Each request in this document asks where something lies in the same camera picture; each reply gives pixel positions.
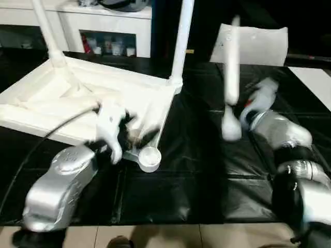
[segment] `white paper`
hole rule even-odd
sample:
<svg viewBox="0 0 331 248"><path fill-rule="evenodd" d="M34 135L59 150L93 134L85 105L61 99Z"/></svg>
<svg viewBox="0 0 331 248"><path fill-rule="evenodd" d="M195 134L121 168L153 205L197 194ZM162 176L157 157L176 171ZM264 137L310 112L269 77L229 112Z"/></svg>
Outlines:
<svg viewBox="0 0 331 248"><path fill-rule="evenodd" d="M231 25L221 24L211 62L224 62L224 44ZM240 64L283 66L288 52L288 29L239 27Z"/></svg>

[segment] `black table surface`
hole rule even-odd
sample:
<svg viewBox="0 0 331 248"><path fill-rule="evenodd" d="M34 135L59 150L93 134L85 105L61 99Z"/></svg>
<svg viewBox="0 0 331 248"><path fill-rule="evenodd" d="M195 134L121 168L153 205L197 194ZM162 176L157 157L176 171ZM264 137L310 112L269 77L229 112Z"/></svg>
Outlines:
<svg viewBox="0 0 331 248"><path fill-rule="evenodd" d="M68 56L168 78L171 63L147 58L123 58L68 53ZM0 50L0 92L47 59L42 51ZM285 67L240 66L240 99L260 80L279 83L273 109L306 127L314 150L330 172L331 114ZM243 133L238 142L222 140L222 65L185 64L182 92L175 96L162 133L160 168L144 173L130 161L102 167L79 201L73 225L166 223L276 222L271 207L276 168L265 141ZM66 144L47 140L14 181L22 159L40 138L0 127L0 225L18 225L32 184Z"/></svg>

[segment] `white pole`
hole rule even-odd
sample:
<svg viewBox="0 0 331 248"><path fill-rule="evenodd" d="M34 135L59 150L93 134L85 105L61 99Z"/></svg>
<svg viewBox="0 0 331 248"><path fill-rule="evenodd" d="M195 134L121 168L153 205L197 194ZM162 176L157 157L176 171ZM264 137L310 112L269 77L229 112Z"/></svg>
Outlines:
<svg viewBox="0 0 331 248"><path fill-rule="evenodd" d="M37 19L41 28L43 38L45 39L50 60L54 67L66 66L66 61L63 52L58 48L54 39L51 25L46 17L45 9L41 0L32 0L32 4L37 15Z"/></svg>
<svg viewBox="0 0 331 248"><path fill-rule="evenodd" d="M183 0L180 11L180 21L178 27L176 50L172 64L172 72L169 78L170 84L177 84L179 91L183 85L183 68L185 62L186 48L190 34L191 20L193 15L194 0Z"/></svg>

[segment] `white stand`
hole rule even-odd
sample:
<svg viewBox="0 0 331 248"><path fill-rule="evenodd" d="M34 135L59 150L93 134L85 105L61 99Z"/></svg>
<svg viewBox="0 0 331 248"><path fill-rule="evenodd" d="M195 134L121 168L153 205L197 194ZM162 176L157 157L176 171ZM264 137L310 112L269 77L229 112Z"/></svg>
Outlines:
<svg viewBox="0 0 331 248"><path fill-rule="evenodd" d="M155 126L160 134L149 148L131 150L125 158L146 172L155 171L161 160L157 149L173 96L183 84L182 72L194 0L183 0L172 75L169 80L66 57L59 50L40 0L32 0L49 59L0 94L0 125L44 136L64 120L112 99L137 115L130 135L142 137ZM87 114L60 129L53 140L76 145L96 138L95 114Z"/></svg>

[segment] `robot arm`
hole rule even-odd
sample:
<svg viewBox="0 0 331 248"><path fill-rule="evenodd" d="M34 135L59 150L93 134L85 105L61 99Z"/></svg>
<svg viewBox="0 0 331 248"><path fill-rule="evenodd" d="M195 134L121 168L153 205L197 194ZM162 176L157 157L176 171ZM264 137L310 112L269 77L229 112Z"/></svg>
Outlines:
<svg viewBox="0 0 331 248"><path fill-rule="evenodd" d="M302 241L301 247L329 247L329 240L328 246L313 246L311 239L321 236L315 226L324 230L331 227L331 181L314 155L310 132L269 110L276 90L271 79L262 81L240 121L244 128L264 137L274 150L278 173L273 185L273 210L301 236L293 241Z"/></svg>
<svg viewBox="0 0 331 248"><path fill-rule="evenodd" d="M97 157L109 154L116 164L123 152L142 149L154 139L159 129L146 133L141 140L132 141L126 124L133 119L124 108L104 102L98 111L97 137L60 151L49 170L31 187L25 200L23 230L13 237L17 247L49 247L49 242L62 247L77 201L83 189L98 173Z"/></svg>

